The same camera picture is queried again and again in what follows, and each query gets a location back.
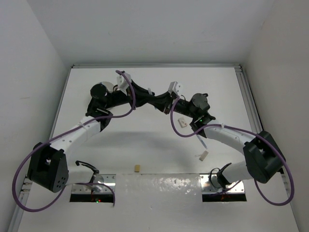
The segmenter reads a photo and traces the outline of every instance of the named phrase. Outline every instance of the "white wall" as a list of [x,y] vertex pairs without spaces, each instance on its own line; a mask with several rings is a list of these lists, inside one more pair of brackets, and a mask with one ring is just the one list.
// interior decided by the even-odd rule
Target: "white wall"
[[274,0],[28,0],[68,63],[240,63]]
[[309,1],[278,0],[245,65],[263,125],[293,172],[294,213],[308,231]]
[[[68,70],[23,0],[0,2],[0,231],[14,209],[13,175],[49,136]],[[18,189],[25,176],[20,175]]]

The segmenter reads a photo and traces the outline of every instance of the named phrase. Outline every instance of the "small wooden block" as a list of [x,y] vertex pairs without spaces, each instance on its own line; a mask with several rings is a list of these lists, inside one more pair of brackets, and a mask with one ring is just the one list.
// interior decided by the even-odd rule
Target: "small wooden block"
[[139,164],[134,166],[134,172],[136,172],[136,173],[140,172],[140,165]]
[[208,151],[204,151],[203,154],[199,157],[199,160],[203,161],[207,155],[208,155]]

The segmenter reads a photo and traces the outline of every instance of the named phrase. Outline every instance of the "metal base plate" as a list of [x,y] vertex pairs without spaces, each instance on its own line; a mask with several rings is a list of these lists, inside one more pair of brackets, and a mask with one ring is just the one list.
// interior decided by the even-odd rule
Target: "metal base plate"
[[[104,184],[111,187],[113,191],[115,191],[115,185],[116,185],[116,175],[115,174],[98,174],[100,177],[104,179]],[[110,195],[112,192],[104,187],[101,192],[93,192],[93,195]],[[80,195],[90,195],[91,190],[86,188],[86,186],[83,185],[73,185],[71,194],[80,194]]]
[[[210,174],[200,174],[200,181],[201,181],[201,188],[202,188],[202,194],[210,195],[217,193],[219,191],[214,191],[215,189],[211,186],[211,183],[209,181]],[[236,184],[236,182],[232,183],[228,186],[228,188],[233,187]],[[236,185],[234,188],[226,192],[227,195],[229,194],[245,194],[245,188],[243,185],[243,182],[241,181],[238,185]]]

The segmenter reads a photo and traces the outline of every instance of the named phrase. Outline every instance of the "white cable tie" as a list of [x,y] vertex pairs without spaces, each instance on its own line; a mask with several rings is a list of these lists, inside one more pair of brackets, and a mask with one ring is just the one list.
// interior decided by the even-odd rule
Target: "white cable tie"
[[79,122],[77,125],[81,126],[81,127],[84,128],[85,130],[87,130],[86,126],[85,126],[82,122]]

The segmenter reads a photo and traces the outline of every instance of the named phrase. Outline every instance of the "white arm segment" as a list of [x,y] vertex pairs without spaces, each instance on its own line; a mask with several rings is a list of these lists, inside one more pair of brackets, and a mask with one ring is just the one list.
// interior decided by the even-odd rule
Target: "white arm segment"
[[[219,124],[217,120],[211,121],[210,124]],[[243,154],[243,147],[245,142],[250,142],[255,136],[238,132],[235,130],[230,130],[222,127],[206,127],[204,128],[205,135],[208,139],[217,140],[223,144],[226,144],[241,154]]]
[[229,183],[233,183],[239,180],[249,180],[253,178],[248,172],[246,161],[228,165],[222,174]]
[[[73,128],[93,119],[91,116],[84,116],[80,123]],[[69,160],[70,155],[76,150],[80,145],[90,139],[92,136],[100,133],[101,125],[98,121],[94,120],[77,131],[67,134],[60,139],[51,142],[50,147],[56,150],[64,150],[67,160]]]
[[[91,116],[84,116],[80,123],[73,128],[93,119]],[[94,120],[77,131],[67,134],[54,142],[51,142],[50,147],[56,150],[64,150],[66,159],[69,160],[71,154],[84,142],[90,139],[92,136],[100,133],[101,125],[98,121]],[[68,166],[69,177],[66,185],[76,184],[76,183],[89,183],[93,171],[83,165],[79,166]]]

